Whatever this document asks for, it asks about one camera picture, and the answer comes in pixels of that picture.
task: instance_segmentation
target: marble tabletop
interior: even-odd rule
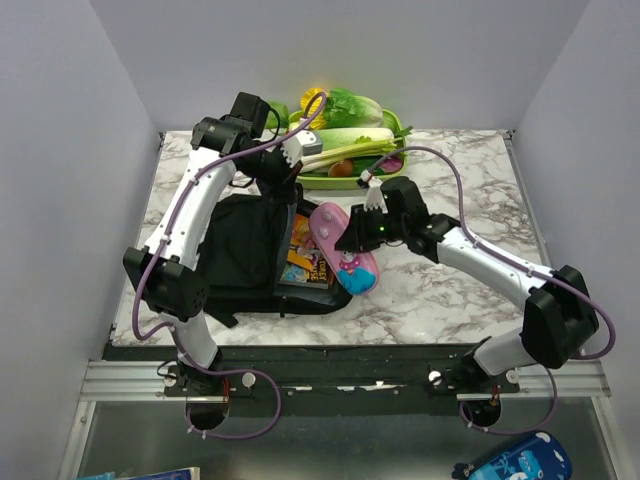
[[[158,225],[183,175],[191,132],[167,133],[137,246]],[[415,130],[409,145],[425,145],[450,156],[464,183],[470,228],[488,241],[529,261],[540,262],[537,244],[500,132]],[[413,179],[432,213],[458,217],[455,181],[433,155],[409,155],[406,175]],[[225,195],[246,190],[228,188]],[[251,193],[257,193],[250,187]],[[321,203],[333,201],[346,211],[361,203],[361,191],[307,190]],[[331,345],[477,342],[521,325],[522,314],[506,299],[466,275],[413,255],[403,245],[383,246],[376,259],[378,286],[354,297],[342,310],[327,315],[238,314],[240,324],[227,329],[207,316],[219,345]],[[115,345],[141,345],[131,331],[134,292],[126,283],[116,316]],[[157,316],[141,307],[147,331]],[[172,344],[169,332],[158,332],[146,344]]]

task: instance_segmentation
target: black bag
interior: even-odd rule
[[[216,205],[200,244],[196,272],[209,282],[204,311],[227,327],[235,313],[323,314],[345,307],[352,296],[334,279],[328,289],[278,284],[287,264],[295,214],[310,216],[307,200],[231,195]]]

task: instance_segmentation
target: blue pouch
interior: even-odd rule
[[[454,479],[569,480],[573,468],[560,442],[547,432],[535,432],[515,443],[503,444],[473,463],[457,464]]]

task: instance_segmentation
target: green tray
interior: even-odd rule
[[[402,130],[402,124],[400,123],[400,119],[397,115],[389,110],[382,110],[382,114],[385,117],[391,117],[393,119],[393,133],[398,133]],[[297,122],[302,117],[302,110],[298,110],[297,112],[293,112],[289,115],[289,123]],[[404,139],[399,142],[400,147],[406,146],[406,142]],[[404,169],[407,166],[407,159],[404,154],[401,156],[402,159],[402,168],[395,173],[390,173],[388,175],[378,175],[380,180],[386,180],[388,178],[397,177],[398,175],[402,175]],[[309,177],[304,174],[298,175],[298,182],[302,184],[304,188],[316,189],[316,190],[352,190],[359,189],[360,187],[356,183],[359,177]]]

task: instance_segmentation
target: white wall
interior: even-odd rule
[[[158,136],[86,0],[2,2],[0,471],[55,478]]]
[[[239,90],[344,86],[420,127],[514,128],[588,0],[91,0],[164,129]]]
[[[618,325],[604,364],[638,471],[639,127],[640,2],[592,0],[515,147],[554,264],[581,269]]]

